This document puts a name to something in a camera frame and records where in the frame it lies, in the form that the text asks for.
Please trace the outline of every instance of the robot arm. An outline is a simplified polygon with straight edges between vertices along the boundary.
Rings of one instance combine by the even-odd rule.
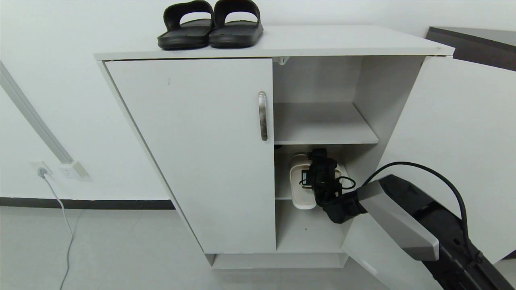
[[[333,222],[343,223],[359,214],[369,213],[408,255],[422,261],[445,290],[514,290],[469,240],[467,224],[463,222],[466,216],[462,199],[443,176],[442,180],[449,183],[459,198],[462,220],[395,175],[369,183],[381,169],[363,186],[342,194],[341,185],[337,185],[340,182],[333,174],[336,162],[328,160],[326,150],[316,149],[309,156],[313,161],[309,179],[316,202]],[[410,163],[395,164],[425,169]]]

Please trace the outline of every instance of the white cabinet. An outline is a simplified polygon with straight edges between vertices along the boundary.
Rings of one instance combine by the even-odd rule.
[[[336,268],[349,255],[390,288],[436,287],[370,216],[339,225],[321,208],[293,206],[288,159],[318,147],[357,184],[392,161],[434,168],[462,192],[485,255],[496,262],[514,250],[516,73],[453,60],[452,47],[377,26],[265,32],[242,50],[165,52],[152,43],[95,55],[214,268]],[[458,213],[433,176],[389,172]]]

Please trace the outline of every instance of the slipper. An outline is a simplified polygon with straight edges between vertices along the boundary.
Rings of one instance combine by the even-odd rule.
[[[208,12],[212,19],[197,19],[180,24],[181,18],[192,12]],[[158,46],[164,50],[198,49],[208,46],[208,36],[212,32],[213,9],[204,0],[174,4],[163,13],[167,32],[158,36]]]
[[[249,12],[254,21],[225,22],[232,12]],[[243,48],[253,46],[263,33],[260,10],[251,0],[219,0],[214,9],[215,30],[209,35],[209,44],[215,48]]]
[[[289,163],[290,168],[290,186],[292,193],[292,203],[300,210],[311,210],[317,205],[315,201],[314,192],[308,187],[303,186],[303,181],[306,180],[305,171],[308,171],[312,164],[311,160],[308,160],[306,154],[294,155]],[[335,169],[335,178],[342,176],[342,171],[339,166]]]

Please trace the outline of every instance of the white slipper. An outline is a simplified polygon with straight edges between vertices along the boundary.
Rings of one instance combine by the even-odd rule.
[[[288,167],[290,168],[292,203],[300,210],[311,210],[317,205],[314,192],[311,189],[303,188],[299,184],[302,178],[302,170],[308,170],[310,164],[312,164],[312,161],[308,160],[306,154],[296,154],[288,163]],[[335,169],[335,178],[340,176],[342,176],[342,172],[337,167]]]

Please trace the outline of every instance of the black slipper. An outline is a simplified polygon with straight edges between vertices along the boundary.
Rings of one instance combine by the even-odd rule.
[[[197,19],[180,24],[181,18],[192,12],[208,12],[212,19]],[[213,9],[204,0],[174,4],[163,13],[167,32],[158,36],[158,46],[164,50],[198,49],[208,45],[208,35],[212,32]]]
[[[254,21],[225,22],[232,12],[249,12],[256,16]],[[215,30],[209,35],[209,44],[216,48],[242,48],[253,46],[263,33],[260,10],[251,0],[219,0],[215,4],[213,21]]]

